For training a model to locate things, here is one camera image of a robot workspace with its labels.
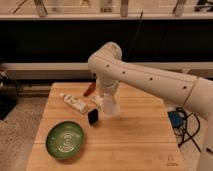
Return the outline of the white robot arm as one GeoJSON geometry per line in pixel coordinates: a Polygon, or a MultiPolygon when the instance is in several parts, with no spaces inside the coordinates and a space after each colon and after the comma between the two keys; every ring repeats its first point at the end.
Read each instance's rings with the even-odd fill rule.
{"type": "Polygon", "coordinates": [[[96,74],[104,103],[123,82],[203,117],[207,127],[197,171],[213,170],[213,81],[123,62],[122,50],[114,42],[94,52],[88,59],[88,67],[96,74]]]}

